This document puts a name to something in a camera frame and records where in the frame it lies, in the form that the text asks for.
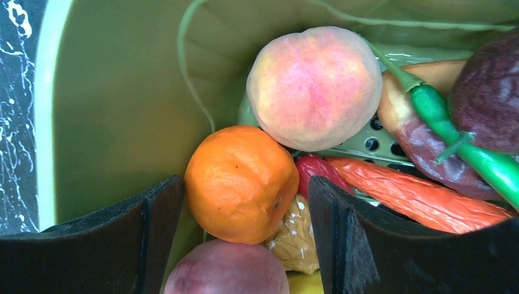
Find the green toy chili pepper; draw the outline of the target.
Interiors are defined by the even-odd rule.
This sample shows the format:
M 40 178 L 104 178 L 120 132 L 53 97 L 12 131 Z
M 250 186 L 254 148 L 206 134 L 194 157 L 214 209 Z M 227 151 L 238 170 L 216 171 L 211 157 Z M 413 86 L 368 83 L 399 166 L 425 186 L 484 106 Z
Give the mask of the green toy chili pepper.
M 489 186 L 518 210 L 518 162 L 510 155 L 472 145 L 474 136 L 455 128 L 447 110 L 446 99 L 436 88 L 403 70 L 372 43 L 367 44 L 398 81 L 401 90 L 409 94 L 410 103 L 421 120 L 447 144 L 434 163 L 439 165 L 451 155 L 458 154 Z

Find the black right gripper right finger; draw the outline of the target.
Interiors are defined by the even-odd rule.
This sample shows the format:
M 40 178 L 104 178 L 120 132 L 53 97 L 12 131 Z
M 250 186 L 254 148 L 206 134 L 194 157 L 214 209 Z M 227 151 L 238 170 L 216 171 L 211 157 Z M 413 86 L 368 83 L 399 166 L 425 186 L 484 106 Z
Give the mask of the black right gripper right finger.
M 308 200 L 325 293 L 517 293 L 518 219 L 456 235 L 402 219 L 322 176 Z

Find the pink toy fruit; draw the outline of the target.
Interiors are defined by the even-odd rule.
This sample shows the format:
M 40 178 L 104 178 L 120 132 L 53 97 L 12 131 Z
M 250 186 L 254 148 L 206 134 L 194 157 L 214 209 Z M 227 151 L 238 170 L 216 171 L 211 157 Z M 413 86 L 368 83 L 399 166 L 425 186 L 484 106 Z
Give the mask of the pink toy fruit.
M 261 245 L 219 239 L 198 245 L 174 267 L 165 293 L 289 293 L 282 262 Z

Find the tan toy walnut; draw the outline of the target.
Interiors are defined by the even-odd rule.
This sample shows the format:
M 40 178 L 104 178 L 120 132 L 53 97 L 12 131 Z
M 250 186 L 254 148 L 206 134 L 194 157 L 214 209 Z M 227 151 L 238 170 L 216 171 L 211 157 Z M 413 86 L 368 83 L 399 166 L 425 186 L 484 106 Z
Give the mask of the tan toy walnut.
M 312 274 L 319 269 L 313 226 L 307 200 L 296 194 L 277 231 L 263 242 L 286 271 Z

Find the dark red toy plum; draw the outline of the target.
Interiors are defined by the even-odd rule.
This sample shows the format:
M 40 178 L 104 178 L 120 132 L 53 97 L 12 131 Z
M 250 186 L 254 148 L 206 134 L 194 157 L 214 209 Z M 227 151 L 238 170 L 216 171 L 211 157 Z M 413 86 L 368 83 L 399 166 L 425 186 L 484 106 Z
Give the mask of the dark red toy plum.
M 449 94 L 449 111 L 474 146 L 518 154 L 518 28 L 468 59 Z

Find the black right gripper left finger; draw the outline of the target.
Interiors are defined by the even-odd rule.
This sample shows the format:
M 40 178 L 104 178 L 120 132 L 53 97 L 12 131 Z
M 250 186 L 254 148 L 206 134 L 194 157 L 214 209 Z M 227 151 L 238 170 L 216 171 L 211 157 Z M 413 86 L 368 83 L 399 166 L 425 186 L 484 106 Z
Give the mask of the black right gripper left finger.
M 158 293 L 184 182 L 142 193 L 40 233 L 1 237 L 2 293 Z

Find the orange toy fruit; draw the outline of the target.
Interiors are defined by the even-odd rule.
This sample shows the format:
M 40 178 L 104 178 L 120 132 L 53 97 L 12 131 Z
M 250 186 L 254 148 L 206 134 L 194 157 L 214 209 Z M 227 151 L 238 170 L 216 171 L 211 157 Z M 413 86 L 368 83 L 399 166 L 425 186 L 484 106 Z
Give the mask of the orange toy fruit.
M 276 231 L 295 196 L 290 153 L 263 130 L 232 126 L 208 136 L 184 176 L 197 223 L 225 241 L 259 244 Z

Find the olive green plastic bin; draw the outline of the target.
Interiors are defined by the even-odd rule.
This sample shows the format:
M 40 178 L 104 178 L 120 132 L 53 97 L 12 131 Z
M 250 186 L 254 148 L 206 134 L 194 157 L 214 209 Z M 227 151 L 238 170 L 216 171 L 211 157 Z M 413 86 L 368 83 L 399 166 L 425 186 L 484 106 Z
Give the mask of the olive green plastic bin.
M 518 1 L 49 1 L 35 74 L 40 228 L 183 175 L 202 139 L 245 122 L 257 52 L 322 25 L 402 65 L 461 59 L 518 26 Z

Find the toy peach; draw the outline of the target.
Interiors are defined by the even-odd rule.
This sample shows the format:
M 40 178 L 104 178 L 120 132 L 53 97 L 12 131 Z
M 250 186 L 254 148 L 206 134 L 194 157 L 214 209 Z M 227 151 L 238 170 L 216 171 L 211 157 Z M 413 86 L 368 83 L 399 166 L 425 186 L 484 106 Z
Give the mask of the toy peach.
M 270 41 L 246 82 L 260 127 L 292 149 L 314 152 L 357 134 L 376 113 L 383 81 L 368 43 L 321 26 Z

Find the yellow toy lemon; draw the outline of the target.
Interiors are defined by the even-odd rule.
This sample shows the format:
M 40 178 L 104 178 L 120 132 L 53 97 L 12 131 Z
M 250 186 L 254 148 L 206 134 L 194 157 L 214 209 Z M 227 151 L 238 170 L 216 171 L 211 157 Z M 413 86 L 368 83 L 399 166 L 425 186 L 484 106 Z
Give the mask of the yellow toy lemon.
M 324 294 L 320 271 L 304 274 L 287 272 L 290 294 Z

